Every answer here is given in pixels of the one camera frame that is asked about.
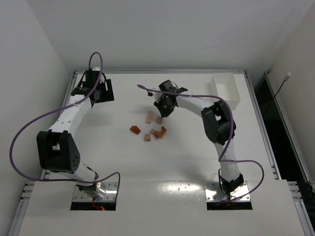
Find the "light wood cube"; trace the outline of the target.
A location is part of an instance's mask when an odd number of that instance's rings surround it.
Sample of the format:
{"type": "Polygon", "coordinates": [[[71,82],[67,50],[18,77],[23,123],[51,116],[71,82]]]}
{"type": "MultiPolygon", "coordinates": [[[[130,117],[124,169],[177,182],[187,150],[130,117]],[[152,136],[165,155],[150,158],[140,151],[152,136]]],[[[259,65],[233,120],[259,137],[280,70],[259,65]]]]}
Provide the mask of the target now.
{"type": "Polygon", "coordinates": [[[150,135],[150,133],[144,135],[144,141],[145,141],[145,142],[151,141],[151,135],[150,135]]]}

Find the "white perforated plastic box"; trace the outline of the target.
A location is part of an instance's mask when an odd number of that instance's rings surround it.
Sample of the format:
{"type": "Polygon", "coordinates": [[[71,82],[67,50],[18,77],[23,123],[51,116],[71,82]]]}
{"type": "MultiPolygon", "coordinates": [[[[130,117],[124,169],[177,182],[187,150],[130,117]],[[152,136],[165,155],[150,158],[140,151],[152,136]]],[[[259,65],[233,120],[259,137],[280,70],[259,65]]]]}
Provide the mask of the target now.
{"type": "Polygon", "coordinates": [[[241,101],[233,73],[215,73],[210,81],[211,95],[224,99],[232,111],[241,101]]]}

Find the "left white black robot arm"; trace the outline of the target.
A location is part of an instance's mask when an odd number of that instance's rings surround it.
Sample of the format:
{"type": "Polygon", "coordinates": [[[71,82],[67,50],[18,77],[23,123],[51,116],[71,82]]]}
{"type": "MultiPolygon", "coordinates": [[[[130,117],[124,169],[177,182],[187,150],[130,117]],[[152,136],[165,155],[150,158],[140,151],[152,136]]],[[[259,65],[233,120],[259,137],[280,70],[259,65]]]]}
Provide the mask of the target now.
{"type": "Polygon", "coordinates": [[[71,92],[68,108],[47,131],[40,131],[36,137],[41,168],[75,180],[79,191],[97,200],[105,197],[105,185],[97,181],[98,173],[82,162],[74,136],[94,104],[113,100],[111,80],[99,70],[88,69],[71,92]]]}

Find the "long plain wood block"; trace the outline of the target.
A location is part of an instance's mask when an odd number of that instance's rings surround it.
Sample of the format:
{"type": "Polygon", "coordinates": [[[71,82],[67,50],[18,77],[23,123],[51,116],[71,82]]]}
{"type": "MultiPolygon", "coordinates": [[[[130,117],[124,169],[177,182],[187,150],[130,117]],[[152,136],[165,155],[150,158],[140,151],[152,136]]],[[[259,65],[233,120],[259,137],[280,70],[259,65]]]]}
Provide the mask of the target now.
{"type": "Polygon", "coordinates": [[[162,117],[157,117],[156,123],[157,124],[162,124],[163,118],[162,117]]]}

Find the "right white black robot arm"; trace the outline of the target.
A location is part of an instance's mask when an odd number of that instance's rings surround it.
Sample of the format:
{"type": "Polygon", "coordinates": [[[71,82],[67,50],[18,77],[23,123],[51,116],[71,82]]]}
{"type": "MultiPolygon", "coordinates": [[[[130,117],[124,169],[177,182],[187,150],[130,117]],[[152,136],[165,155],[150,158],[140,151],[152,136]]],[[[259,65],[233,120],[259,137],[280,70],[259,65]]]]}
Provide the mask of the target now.
{"type": "Polygon", "coordinates": [[[221,100],[212,102],[194,97],[186,88],[173,86],[170,80],[161,83],[158,89],[148,95],[154,97],[154,106],[163,118],[168,117],[176,107],[202,118],[205,134],[215,145],[219,156],[220,184],[225,195],[230,196],[231,192],[244,183],[233,147],[236,124],[227,104],[221,100]]]}

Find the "long engraved wood block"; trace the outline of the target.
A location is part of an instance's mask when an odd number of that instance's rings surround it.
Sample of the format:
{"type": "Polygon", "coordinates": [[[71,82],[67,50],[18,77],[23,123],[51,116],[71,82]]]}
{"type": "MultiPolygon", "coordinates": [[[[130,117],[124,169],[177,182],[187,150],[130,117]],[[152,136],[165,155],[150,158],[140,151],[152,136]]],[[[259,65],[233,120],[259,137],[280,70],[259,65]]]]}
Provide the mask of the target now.
{"type": "Polygon", "coordinates": [[[153,111],[148,111],[145,122],[146,123],[151,123],[152,122],[152,117],[153,117],[153,111]]]}

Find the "orange arch wood block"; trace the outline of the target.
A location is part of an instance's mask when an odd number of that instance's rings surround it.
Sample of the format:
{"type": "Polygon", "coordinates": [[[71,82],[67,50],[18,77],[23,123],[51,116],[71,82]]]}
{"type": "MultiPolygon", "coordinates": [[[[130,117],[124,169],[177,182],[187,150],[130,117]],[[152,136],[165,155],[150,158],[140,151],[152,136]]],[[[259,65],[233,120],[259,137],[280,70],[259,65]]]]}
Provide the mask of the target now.
{"type": "Polygon", "coordinates": [[[158,139],[162,139],[166,133],[166,128],[164,126],[161,127],[160,131],[155,131],[154,135],[158,138],[158,139]]]}

